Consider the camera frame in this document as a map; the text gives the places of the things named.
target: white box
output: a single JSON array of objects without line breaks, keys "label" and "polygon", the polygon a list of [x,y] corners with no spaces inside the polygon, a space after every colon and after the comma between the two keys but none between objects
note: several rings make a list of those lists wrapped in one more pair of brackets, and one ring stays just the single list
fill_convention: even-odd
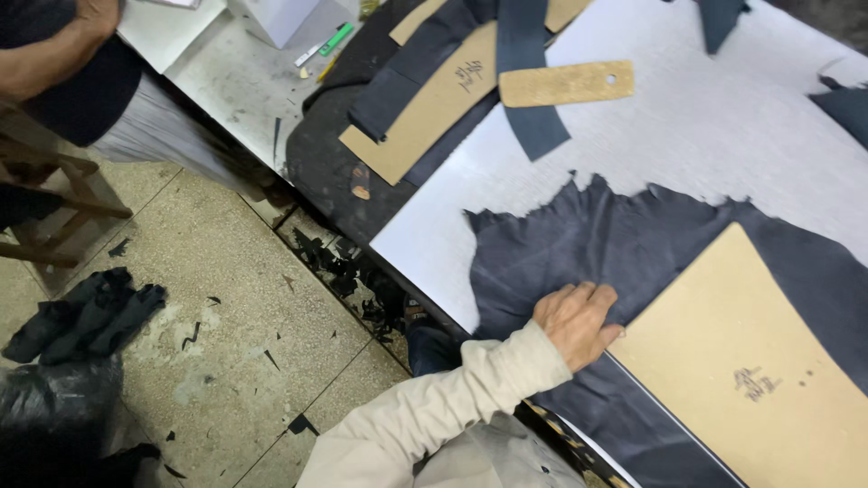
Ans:
[{"label": "white box", "polygon": [[248,32],[283,49],[319,0],[229,0],[229,9]]}]

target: green utility knife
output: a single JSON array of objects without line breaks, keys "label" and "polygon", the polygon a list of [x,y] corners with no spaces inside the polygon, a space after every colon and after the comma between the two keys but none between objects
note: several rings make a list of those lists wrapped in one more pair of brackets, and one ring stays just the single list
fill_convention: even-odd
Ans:
[{"label": "green utility knife", "polygon": [[319,48],[319,53],[323,56],[328,56],[328,53],[332,52],[332,49],[340,43],[340,41],[346,37],[347,34],[352,32],[352,24],[348,22],[344,22],[343,25],[338,29],[338,33],[332,36],[331,39],[323,44],[323,47]]}]

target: beige jacket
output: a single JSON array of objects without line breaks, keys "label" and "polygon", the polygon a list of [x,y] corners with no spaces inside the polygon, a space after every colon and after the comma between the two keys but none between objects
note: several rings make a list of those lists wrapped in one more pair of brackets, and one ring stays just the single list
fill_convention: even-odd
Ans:
[{"label": "beige jacket", "polygon": [[543,330],[532,320],[503,343],[467,341],[461,355],[458,369],[395,385],[320,436],[298,488],[584,486],[520,422],[499,413],[572,378]]}]

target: white paper sheet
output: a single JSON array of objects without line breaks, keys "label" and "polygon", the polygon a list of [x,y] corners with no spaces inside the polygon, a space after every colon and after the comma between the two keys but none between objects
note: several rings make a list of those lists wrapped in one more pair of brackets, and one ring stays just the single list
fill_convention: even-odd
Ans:
[{"label": "white paper sheet", "polygon": [[720,53],[704,50],[695,2],[595,0],[549,48],[549,65],[632,60],[635,95],[557,107],[572,140],[531,163],[497,106],[373,240],[373,248],[468,331],[476,239],[463,210],[525,215],[577,170],[617,193],[649,182],[699,199],[750,196],[771,216],[868,263],[868,151],[806,94],[817,70],[845,85],[868,58],[765,2]]},{"label": "white paper sheet", "polygon": [[226,0],[202,0],[195,10],[128,0],[117,32],[163,73],[225,8]]}]

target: tiled floor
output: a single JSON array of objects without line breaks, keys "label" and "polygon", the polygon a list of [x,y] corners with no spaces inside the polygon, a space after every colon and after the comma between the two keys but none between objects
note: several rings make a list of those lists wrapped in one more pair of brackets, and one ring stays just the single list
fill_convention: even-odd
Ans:
[{"label": "tiled floor", "polygon": [[[289,432],[292,420],[304,413],[325,432],[409,377],[403,339],[388,345],[391,353],[373,340],[370,325],[284,242],[293,242],[285,237],[292,226],[324,233],[325,241],[326,231],[300,210],[275,232],[276,214],[254,212],[237,194],[170,163],[103,162],[101,173],[134,218],[94,225],[72,272],[0,258],[0,302],[10,311],[0,318],[0,341],[38,301],[97,270],[125,266],[136,285],[166,287],[166,307],[124,351],[125,407],[113,442],[155,442],[162,463],[186,477],[153,464],[159,485],[292,486],[315,441],[309,430]],[[123,255],[109,257],[124,240]],[[360,303],[365,290],[356,293],[350,302]],[[198,340],[182,351],[196,322]]]}]

